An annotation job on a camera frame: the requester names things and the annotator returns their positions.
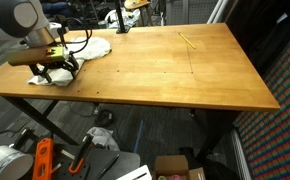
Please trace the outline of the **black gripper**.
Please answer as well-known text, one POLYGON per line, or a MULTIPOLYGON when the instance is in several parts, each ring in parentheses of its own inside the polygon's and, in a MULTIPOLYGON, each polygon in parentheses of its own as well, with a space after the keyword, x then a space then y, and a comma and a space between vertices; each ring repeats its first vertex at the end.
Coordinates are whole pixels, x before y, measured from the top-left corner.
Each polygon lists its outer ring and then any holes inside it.
POLYGON ((79 68, 78 62, 73 54, 69 54, 67 58, 61 61, 51 62, 51 63, 43 63, 43 69, 40 70, 37 65, 30 65, 30 69, 34 75, 43 75, 43 77, 48 81, 48 83, 52 83, 52 79, 47 73, 48 70, 52 69, 65 69, 68 70, 73 79, 76 79, 76 71, 79 68))

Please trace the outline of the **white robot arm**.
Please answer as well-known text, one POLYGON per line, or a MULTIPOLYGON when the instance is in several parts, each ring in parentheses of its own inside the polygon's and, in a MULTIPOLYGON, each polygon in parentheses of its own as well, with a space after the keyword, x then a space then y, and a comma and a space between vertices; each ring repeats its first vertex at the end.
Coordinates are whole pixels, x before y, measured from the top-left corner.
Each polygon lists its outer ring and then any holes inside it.
POLYGON ((66 57, 56 45, 57 31, 63 32, 65 27, 52 28, 39 0, 0 0, 0 40, 24 39, 29 46, 7 56, 11 66, 28 66, 49 83, 52 69, 67 70, 75 77, 79 64, 73 51, 66 57))

